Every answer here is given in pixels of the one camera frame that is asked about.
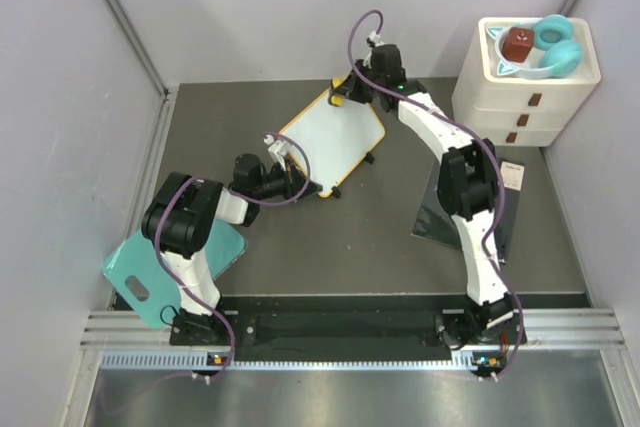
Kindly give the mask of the yellow framed whiteboard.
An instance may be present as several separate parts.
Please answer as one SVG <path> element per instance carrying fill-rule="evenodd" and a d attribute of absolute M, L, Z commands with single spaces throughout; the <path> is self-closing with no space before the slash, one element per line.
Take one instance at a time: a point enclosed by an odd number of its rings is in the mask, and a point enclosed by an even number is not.
<path fill-rule="evenodd" d="M 296 143 L 291 159 L 322 187 L 318 195 L 328 198 L 372 154 L 386 130 L 371 105 L 344 100 L 334 106 L 324 91 L 280 133 Z"/>

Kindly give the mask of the yellow black whiteboard eraser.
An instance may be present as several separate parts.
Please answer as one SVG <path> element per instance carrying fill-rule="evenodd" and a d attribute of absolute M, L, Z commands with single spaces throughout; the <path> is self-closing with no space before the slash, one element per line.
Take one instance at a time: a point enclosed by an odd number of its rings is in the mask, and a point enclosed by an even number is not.
<path fill-rule="evenodd" d="M 334 77 L 330 81 L 328 102 L 334 107 L 343 105 L 344 97 L 341 94 L 341 86 L 345 81 L 345 77 Z"/>

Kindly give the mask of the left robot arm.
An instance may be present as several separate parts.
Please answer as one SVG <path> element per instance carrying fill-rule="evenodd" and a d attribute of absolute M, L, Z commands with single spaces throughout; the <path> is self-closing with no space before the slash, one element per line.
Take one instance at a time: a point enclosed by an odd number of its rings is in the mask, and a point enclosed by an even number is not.
<path fill-rule="evenodd" d="M 226 334 L 225 317 L 214 311 L 221 294 L 214 284 L 206 244 L 214 222 L 251 226 L 262 206 L 287 205 L 322 191 L 290 159 L 267 169 L 255 154 L 235 159 L 227 188 L 213 180 L 171 173 L 147 208 L 141 232 L 152 242 L 161 267 L 180 291 L 180 308 L 195 314 L 192 331 L 205 343 Z"/>

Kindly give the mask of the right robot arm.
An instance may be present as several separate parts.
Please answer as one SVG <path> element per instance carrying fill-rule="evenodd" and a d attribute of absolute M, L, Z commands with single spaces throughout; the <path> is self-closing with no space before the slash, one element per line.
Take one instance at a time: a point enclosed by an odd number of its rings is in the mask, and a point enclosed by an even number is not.
<path fill-rule="evenodd" d="M 377 99 L 436 157 L 437 198 L 457 228 L 466 265 L 467 331 L 478 342 L 490 342 L 514 315 L 494 236 L 503 207 L 493 144 L 447 117 L 419 81 L 407 78 L 396 45 L 367 44 L 367 57 L 352 62 L 349 76 L 331 94 L 360 103 Z"/>

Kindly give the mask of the white three-drawer organizer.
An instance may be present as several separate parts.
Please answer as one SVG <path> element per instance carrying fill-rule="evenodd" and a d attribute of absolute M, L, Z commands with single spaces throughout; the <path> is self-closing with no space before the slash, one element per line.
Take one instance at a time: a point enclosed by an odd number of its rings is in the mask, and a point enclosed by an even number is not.
<path fill-rule="evenodd" d="M 573 73 L 544 80 L 498 77 L 494 41 L 485 28 L 538 19 L 480 19 L 459 74 L 452 95 L 455 120 L 496 145 L 551 145 L 601 81 L 589 24 L 575 17 L 568 19 L 575 28 L 574 39 L 583 47 L 583 60 Z M 526 63 L 535 67 L 541 56 L 532 49 Z"/>

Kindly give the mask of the brown cube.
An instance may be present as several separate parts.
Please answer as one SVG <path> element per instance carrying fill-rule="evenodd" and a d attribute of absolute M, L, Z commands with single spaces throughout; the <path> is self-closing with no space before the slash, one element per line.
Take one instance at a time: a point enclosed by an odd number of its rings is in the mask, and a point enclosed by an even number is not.
<path fill-rule="evenodd" d="M 511 27 L 505 34 L 501 53 L 507 61 L 523 63 L 533 49 L 534 41 L 532 29 Z"/>

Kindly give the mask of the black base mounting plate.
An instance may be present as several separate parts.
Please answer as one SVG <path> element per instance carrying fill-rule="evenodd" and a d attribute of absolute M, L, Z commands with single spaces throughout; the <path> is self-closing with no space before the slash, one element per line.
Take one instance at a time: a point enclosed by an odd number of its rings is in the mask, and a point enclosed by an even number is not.
<path fill-rule="evenodd" d="M 524 342 L 520 317 L 464 295 L 225 296 L 220 318 L 177 311 L 170 344 L 235 348 L 236 361 L 448 360 L 457 349 Z"/>

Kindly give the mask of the black sheet with white label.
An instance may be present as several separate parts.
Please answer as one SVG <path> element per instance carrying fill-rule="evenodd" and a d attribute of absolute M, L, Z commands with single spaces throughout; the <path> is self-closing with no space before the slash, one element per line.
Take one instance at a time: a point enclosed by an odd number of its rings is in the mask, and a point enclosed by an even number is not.
<path fill-rule="evenodd" d="M 514 236 L 518 204 L 524 183 L 525 166 L 501 159 L 500 167 L 505 187 L 505 202 L 500 223 L 495 231 L 495 240 L 499 262 L 506 264 Z"/>

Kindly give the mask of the teal white cat-ear headphones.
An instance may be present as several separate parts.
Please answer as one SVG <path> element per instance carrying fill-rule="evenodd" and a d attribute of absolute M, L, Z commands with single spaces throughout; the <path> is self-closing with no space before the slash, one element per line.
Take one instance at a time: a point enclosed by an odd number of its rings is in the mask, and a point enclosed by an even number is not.
<path fill-rule="evenodd" d="M 509 60 L 504 54 L 503 48 L 512 30 L 515 34 L 524 35 L 526 42 L 532 42 L 530 50 L 536 49 L 542 53 L 535 67 L 526 63 L 528 54 L 522 61 Z M 583 60 L 583 47 L 574 39 L 573 24 L 560 14 L 507 26 L 490 26 L 485 28 L 485 32 L 494 41 L 498 77 L 515 76 L 525 80 L 566 78 Z"/>

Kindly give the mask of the teal cutting board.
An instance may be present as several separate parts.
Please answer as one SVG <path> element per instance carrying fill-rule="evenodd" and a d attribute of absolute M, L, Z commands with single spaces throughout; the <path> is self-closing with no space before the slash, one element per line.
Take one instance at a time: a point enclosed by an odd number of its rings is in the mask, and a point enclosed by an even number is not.
<path fill-rule="evenodd" d="M 245 251 L 245 238 L 230 224 L 216 220 L 205 245 L 213 280 L 216 280 Z M 140 230 L 113 251 L 102 272 L 118 294 L 152 329 L 162 329 L 174 314 L 165 306 L 180 307 L 177 284 L 160 267 L 152 243 Z"/>

